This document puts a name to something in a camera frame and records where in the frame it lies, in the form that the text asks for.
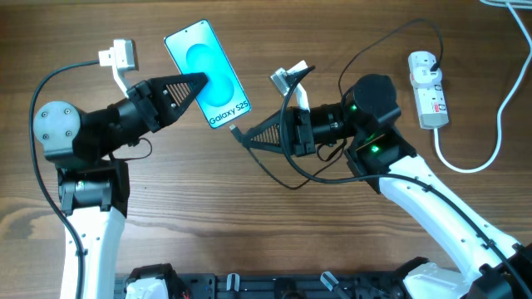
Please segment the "white power strip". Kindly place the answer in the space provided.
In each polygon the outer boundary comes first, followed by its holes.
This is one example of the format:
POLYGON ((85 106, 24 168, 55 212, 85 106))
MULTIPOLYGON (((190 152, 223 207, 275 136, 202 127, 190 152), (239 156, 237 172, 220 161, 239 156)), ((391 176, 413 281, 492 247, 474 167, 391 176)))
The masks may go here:
MULTIPOLYGON (((414 51, 408 57, 410 74, 416 67, 426 66, 431 70, 435 64, 436 57, 428 51, 414 51)), ((422 129, 438 129, 449 122, 448 109, 441 82, 428 88, 412 87, 412 89, 422 129)))

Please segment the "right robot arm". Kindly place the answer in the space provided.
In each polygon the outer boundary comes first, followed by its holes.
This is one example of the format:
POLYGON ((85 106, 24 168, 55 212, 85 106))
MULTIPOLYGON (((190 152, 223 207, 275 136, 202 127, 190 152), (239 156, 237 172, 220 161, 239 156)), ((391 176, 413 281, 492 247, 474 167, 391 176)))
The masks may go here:
POLYGON ((404 264, 399 286, 409 298, 528 298, 531 248, 486 222, 431 171, 398 132, 401 111, 389 77, 366 75, 333 105, 283 105, 239 142, 283 154, 288 162, 322 145, 351 140, 352 181, 368 183, 409 213, 448 254, 455 270, 424 258, 404 264))

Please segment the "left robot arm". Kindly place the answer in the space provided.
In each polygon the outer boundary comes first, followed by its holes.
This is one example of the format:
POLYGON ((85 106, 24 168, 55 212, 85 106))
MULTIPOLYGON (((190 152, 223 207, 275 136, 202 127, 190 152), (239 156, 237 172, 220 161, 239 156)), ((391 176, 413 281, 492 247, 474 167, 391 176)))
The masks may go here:
POLYGON ((157 77, 102 110, 52 101, 37 112, 30 127, 56 167, 59 214, 66 219, 63 298, 113 297, 130 179, 126 159, 112 154, 175 123, 207 83, 203 72, 157 77))

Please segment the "white charger plug adapter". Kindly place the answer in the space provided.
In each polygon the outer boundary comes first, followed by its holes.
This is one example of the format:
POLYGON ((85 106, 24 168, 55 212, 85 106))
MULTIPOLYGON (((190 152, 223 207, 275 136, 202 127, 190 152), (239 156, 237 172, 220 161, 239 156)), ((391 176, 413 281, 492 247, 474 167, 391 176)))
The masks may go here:
POLYGON ((428 88, 436 83, 440 83, 442 72, 440 69, 431 71, 429 67, 419 66, 414 68, 410 74, 411 84, 415 88, 428 88))

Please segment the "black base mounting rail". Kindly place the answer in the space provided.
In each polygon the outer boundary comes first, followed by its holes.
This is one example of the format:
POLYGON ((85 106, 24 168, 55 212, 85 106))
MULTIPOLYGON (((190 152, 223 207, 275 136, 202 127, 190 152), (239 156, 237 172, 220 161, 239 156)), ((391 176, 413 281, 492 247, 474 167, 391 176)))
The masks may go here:
POLYGON ((216 276, 189 273, 177 276, 172 287, 164 281, 116 280, 115 298, 409 298, 406 288, 393 272, 336 274, 337 285, 326 287, 319 274, 314 275, 239 275, 216 276))

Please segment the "turquoise screen smartphone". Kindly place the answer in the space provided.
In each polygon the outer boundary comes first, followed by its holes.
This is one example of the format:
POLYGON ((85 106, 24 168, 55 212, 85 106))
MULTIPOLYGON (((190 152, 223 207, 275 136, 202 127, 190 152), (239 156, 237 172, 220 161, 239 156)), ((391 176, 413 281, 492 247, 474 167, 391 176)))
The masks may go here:
POLYGON ((213 129, 249 113, 252 106, 210 22, 201 19, 164 38, 182 74, 203 72, 207 83, 196 96, 213 129))

